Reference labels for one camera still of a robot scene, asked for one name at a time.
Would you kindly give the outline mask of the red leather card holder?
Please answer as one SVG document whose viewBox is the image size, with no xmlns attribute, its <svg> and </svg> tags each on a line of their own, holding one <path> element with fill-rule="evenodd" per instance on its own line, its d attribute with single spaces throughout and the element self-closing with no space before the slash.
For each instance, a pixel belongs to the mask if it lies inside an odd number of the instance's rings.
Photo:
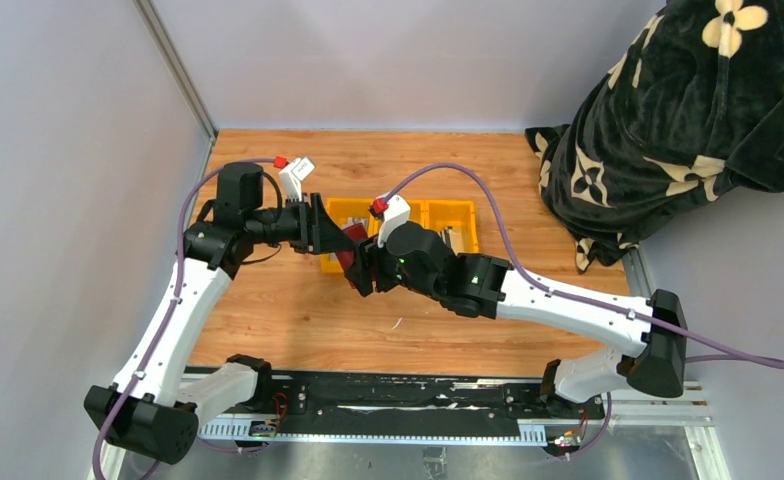
<svg viewBox="0 0 784 480">
<path fill-rule="evenodd" d="M 358 278 L 363 271 L 364 254 L 362 245 L 369 238 L 367 231 L 361 225 L 354 225 L 347 229 L 342 228 L 342 232 L 350 240 L 351 245 L 347 250 L 335 253 L 336 259 L 343 270 L 345 278 L 352 282 Z"/>
</svg>

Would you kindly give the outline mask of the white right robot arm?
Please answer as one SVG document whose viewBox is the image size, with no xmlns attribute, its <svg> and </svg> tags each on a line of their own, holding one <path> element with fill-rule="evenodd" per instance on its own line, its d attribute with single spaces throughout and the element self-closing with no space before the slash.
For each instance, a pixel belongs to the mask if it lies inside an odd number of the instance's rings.
<svg viewBox="0 0 784 480">
<path fill-rule="evenodd" d="M 683 394 L 686 321 L 673 292 L 618 296 L 537 277 L 502 258 L 456 253 L 413 222 L 385 241 L 356 242 L 342 266 L 363 296 L 401 286 L 459 316 L 539 323 L 604 344 L 593 354 L 547 364 L 538 393 L 552 417 L 613 390 L 666 399 Z"/>
</svg>

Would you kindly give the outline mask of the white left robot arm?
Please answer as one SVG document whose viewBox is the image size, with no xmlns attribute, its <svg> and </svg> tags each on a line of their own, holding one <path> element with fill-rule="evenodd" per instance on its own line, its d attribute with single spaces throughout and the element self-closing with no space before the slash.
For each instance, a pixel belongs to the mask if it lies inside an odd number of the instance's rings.
<svg viewBox="0 0 784 480">
<path fill-rule="evenodd" d="M 349 238 L 333 222 L 317 193 L 302 182 L 315 165 L 307 157 L 228 163 L 212 172 L 216 195 L 195 219 L 194 196 L 183 203 L 176 261 L 166 293 L 135 351 L 107 387 L 92 387 L 84 408 L 108 443 L 164 464 L 176 464 L 201 426 L 242 405 L 251 413 L 270 406 L 281 414 L 269 362 L 235 354 L 215 372 L 181 385 L 193 347 L 220 297 L 250 263 L 257 245 L 289 244 L 301 254 L 346 250 Z"/>
</svg>

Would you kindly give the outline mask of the silver VIP card front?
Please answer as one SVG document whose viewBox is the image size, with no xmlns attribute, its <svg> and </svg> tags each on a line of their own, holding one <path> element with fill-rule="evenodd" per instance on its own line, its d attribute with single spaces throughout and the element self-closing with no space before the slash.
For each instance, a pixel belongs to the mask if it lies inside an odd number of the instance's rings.
<svg viewBox="0 0 784 480">
<path fill-rule="evenodd" d="M 354 225 L 361 225 L 365 231 L 369 230 L 369 219 L 367 217 L 360 217 L 360 216 L 349 216 L 345 223 L 343 224 L 343 228 L 347 229 Z"/>
</svg>

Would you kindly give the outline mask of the yellow bin with black holder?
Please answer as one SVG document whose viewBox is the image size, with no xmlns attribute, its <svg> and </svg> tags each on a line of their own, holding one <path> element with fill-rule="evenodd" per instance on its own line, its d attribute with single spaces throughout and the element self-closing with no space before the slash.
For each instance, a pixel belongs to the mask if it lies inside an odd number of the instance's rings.
<svg viewBox="0 0 784 480">
<path fill-rule="evenodd" d="M 408 222 L 413 222 L 419 225 L 422 225 L 425 219 L 425 204 L 419 200 L 406 200 L 407 203 L 411 207 L 411 214 L 410 219 Z M 374 199 L 370 204 L 368 211 L 370 215 L 375 219 L 375 222 L 380 227 L 380 212 L 381 207 L 379 206 L 380 201 L 378 198 Z"/>
</svg>

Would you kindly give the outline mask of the beige striped cards in bin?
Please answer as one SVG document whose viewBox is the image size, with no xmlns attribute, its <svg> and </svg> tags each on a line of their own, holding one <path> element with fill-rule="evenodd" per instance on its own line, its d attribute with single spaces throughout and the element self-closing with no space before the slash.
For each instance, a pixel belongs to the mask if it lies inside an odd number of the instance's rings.
<svg viewBox="0 0 784 480">
<path fill-rule="evenodd" d="M 454 226 L 446 226 L 443 227 L 440 231 L 440 236 L 442 237 L 445 244 L 455 253 L 468 253 L 469 250 L 466 246 L 466 236 L 464 232 L 459 227 Z"/>
</svg>

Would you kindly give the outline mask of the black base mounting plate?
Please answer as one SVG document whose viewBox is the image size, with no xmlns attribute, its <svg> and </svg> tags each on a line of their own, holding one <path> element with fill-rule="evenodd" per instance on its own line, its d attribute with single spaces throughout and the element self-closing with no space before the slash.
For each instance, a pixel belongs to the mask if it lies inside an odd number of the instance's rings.
<svg viewBox="0 0 784 480">
<path fill-rule="evenodd" d="M 571 404 L 541 394 L 526 378 L 280 370 L 267 404 L 239 405 L 216 430 L 333 438 L 528 440 L 526 422 L 577 426 L 601 420 L 594 397 Z"/>
</svg>

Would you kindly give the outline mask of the black floral blanket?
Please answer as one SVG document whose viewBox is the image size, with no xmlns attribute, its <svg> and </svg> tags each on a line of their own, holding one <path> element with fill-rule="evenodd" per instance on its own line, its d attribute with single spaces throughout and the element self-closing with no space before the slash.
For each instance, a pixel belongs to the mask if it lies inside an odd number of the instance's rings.
<svg viewBox="0 0 784 480">
<path fill-rule="evenodd" d="M 579 272 L 733 189 L 784 191 L 784 1 L 665 3 L 570 122 L 524 135 Z"/>
</svg>

